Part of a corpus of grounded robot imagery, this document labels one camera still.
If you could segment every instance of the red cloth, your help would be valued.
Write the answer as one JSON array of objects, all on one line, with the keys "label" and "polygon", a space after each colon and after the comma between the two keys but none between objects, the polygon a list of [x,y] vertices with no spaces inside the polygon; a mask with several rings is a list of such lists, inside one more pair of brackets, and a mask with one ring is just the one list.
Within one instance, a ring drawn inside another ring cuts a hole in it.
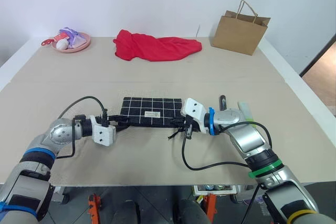
[{"label": "red cloth", "polygon": [[202,50],[202,44],[195,39],[156,39],[146,34],[131,34],[126,30],[121,30],[113,42],[117,47],[115,55],[124,60],[135,57],[149,61],[181,60]]}]

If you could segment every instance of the wooden floor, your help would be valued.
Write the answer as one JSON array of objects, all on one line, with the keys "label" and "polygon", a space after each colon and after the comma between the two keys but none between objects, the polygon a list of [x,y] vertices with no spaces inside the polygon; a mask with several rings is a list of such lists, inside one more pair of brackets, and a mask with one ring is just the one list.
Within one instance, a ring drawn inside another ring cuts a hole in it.
[{"label": "wooden floor", "polygon": [[336,115],[336,42],[302,78]]}]

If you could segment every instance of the gray robot arm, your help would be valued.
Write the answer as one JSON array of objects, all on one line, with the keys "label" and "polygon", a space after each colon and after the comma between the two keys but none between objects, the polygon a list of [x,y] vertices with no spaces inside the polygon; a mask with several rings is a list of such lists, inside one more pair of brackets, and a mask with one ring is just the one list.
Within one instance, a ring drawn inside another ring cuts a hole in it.
[{"label": "gray robot arm", "polygon": [[[230,136],[231,142],[251,169],[249,176],[266,190],[263,198],[275,222],[309,223],[299,222],[300,217],[316,214],[314,216],[316,220],[319,216],[323,216],[318,214],[317,204],[311,195],[273,152],[259,131],[251,124],[233,126],[236,123],[246,122],[240,110],[227,109],[215,112],[210,108],[207,113],[202,104],[188,98],[181,113],[192,117],[199,124],[202,133],[216,135],[225,131]],[[191,136],[191,127],[186,125],[186,136]],[[316,223],[335,223],[326,216],[320,220]]]},{"label": "gray robot arm", "polygon": [[84,136],[109,146],[116,138],[116,128],[98,124],[94,116],[80,115],[73,120],[57,119],[46,133],[34,138],[0,190],[1,224],[33,224],[43,219],[54,192],[49,182],[54,161],[72,139]]}]

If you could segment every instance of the pink plate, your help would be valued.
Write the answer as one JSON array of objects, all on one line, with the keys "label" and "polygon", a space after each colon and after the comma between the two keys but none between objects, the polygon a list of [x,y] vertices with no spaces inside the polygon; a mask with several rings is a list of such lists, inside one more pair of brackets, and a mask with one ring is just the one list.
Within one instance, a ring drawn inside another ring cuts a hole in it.
[{"label": "pink plate", "polygon": [[72,49],[64,49],[64,50],[59,50],[56,48],[56,42],[52,42],[51,45],[53,46],[53,48],[56,50],[56,51],[59,51],[59,52],[78,52],[80,50],[83,50],[84,48],[87,48],[88,45],[90,45],[90,42],[91,42],[91,37],[90,35],[88,34],[85,34],[85,33],[79,33],[81,36],[83,36],[85,39],[86,39],[86,43],[84,43],[83,45],[77,47],[77,48],[72,48]]}]

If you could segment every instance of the brown paper bag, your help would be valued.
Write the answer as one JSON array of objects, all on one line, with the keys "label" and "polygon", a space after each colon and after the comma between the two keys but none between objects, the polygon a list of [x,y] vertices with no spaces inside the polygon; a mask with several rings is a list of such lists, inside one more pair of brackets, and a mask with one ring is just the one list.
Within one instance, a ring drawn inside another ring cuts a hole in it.
[{"label": "brown paper bag", "polygon": [[[244,4],[253,12],[253,16],[240,14]],[[240,1],[238,11],[226,11],[219,21],[213,47],[252,55],[263,37],[270,18],[258,17],[258,14],[244,0]]]}]

